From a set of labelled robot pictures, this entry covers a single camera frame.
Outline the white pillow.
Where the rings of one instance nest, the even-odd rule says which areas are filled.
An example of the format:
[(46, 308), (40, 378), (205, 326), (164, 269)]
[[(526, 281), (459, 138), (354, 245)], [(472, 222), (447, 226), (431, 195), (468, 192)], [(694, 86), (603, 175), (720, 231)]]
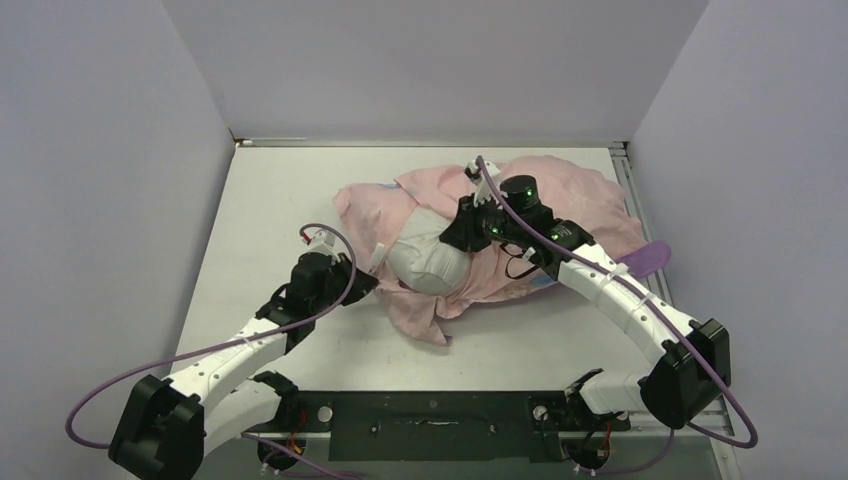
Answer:
[(373, 208), (362, 220), (373, 244), (371, 273), (386, 267), (404, 287), (441, 296), (458, 290), (467, 279), (469, 255), (441, 241), (449, 223), (437, 212), (422, 206)]

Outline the purple Elsa print pillowcase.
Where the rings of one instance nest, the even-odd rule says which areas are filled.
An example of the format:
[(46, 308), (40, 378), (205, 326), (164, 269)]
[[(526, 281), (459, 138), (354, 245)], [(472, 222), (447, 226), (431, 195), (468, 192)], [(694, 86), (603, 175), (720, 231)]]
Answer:
[[(524, 156), (498, 164), (504, 177), (529, 175), (535, 178), (542, 203), (555, 217), (572, 220), (586, 229), (614, 260), (626, 264), (636, 278), (645, 278), (665, 267), (670, 247), (660, 241), (647, 242), (639, 220), (625, 209), (625, 194), (600, 172), (582, 168), (552, 156)], [(369, 269), (369, 234), (362, 216), (373, 208), (412, 209), (422, 206), (437, 212), (450, 223), (461, 197), (473, 194), (475, 185), (462, 167), (444, 165), (406, 172), (388, 184), (349, 184), (332, 200), (361, 269)], [(536, 271), (522, 279), (505, 272), (509, 255), (496, 246), (468, 254), (470, 273), (464, 284), (448, 295), (418, 293), (404, 287), (388, 268), (376, 272), (375, 295), (393, 327), (407, 337), (445, 346), (450, 338), (440, 320), (453, 319), (475, 303), (518, 299), (552, 285)]]

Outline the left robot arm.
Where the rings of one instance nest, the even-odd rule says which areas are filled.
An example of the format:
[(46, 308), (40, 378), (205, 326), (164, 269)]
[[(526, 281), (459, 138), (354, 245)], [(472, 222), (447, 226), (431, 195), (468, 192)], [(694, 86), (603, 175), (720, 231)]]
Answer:
[(217, 447), (255, 425), (296, 421), (298, 389), (267, 364), (312, 333), (323, 313), (369, 295), (375, 276), (345, 254), (305, 253), (225, 348), (132, 388), (108, 446), (109, 459), (139, 479), (190, 479)]

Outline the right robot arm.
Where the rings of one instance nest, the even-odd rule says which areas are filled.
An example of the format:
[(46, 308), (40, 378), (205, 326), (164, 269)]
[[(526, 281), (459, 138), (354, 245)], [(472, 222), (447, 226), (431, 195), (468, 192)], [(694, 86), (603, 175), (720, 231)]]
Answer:
[(467, 253), (493, 244), (579, 293), (627, 335), (651, 364), (649, 374), (614, 376), (592, 370), (566, 393), (565, 414), (579, 428), (604, 416), (646, 412), (671, 429), (687, 426), (731, 383), (730, 338), (715, 319), (700, 322), (657, 298), (571, 220), (555, 217), (534, 177), (500, 185), (501, 205), (486, 182), (459, 199), (440, 240)]

